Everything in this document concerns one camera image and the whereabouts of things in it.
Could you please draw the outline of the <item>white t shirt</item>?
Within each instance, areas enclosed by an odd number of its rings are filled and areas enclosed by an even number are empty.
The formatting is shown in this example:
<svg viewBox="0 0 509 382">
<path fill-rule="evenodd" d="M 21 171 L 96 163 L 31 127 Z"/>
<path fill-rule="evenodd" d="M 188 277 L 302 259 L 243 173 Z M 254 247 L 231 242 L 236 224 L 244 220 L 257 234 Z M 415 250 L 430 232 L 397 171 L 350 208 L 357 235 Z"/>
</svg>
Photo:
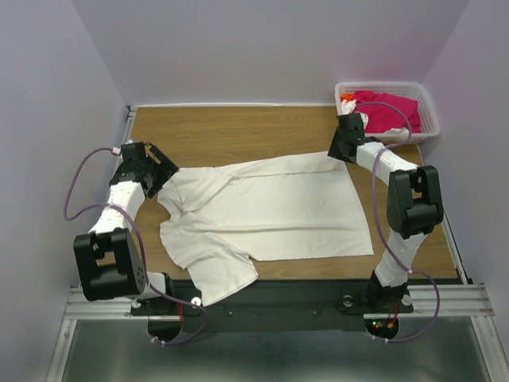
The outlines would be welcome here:
<svg viewBox="0 0 509 382">
<path fill-rule="evenodd" d="M 348 168 L 325 152 L 183 168 L 157 200 L 161 242 L 204 306 L 252 284 L 257 262 L 373 254 Z"/>
</svg>

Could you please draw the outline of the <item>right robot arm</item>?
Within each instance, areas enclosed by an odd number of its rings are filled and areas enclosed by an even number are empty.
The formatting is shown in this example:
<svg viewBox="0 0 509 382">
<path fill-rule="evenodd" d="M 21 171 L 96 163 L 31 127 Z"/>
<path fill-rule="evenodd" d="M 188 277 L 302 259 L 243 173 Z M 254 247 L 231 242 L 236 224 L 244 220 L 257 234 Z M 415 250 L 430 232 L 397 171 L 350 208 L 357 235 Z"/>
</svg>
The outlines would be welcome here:
<svg viewBox="0 0 509 382">
<path fill-rule="evenodd" d="M 391 147 L 367 137 L 360 114 L 351 113 L 338 117 L 328 150 L 331 158 L 371 171 L 373 201 L 377 201 L 376 181 L 387 185 L 388 237 L 383 235 L 374 207 L 376 228 L 385 247 L 366 291 L 367 304 L 374 310 L 385 310 L 403 299 L 409 276 L 417 273 L 413 262 L 418 249 L 444 217 L 437 169 L 409 162 Z"/>
</svg>

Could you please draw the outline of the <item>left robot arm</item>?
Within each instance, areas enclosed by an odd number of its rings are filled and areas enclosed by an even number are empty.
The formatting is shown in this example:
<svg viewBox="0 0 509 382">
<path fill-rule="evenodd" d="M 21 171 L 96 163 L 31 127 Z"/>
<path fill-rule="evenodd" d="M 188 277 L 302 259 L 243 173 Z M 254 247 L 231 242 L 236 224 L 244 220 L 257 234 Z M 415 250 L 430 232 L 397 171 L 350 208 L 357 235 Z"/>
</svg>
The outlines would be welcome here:
<svg viewBox="0 0 509 382">
<path fill-rule="evenodd" d="M 90 230 L 73 241 L 84 297 L 91 302 L 149 299 L 158 313 L 167 314 L 176 307 L 177 294 L 170 289 L 167 274 L 147 271 L 145 245 L 134 220 L 146 200 L 155 197 L 179 167 L 150 142 L 103 147 L 85 158 L 102 151 L 120 158 L 109 181 L 107 201 L 69 215 L 68 204 L 78 178 L 75 175 L 63 211 L 65 220 L 71 221 L 92 209 L 101 210 Z"/>
</svg>

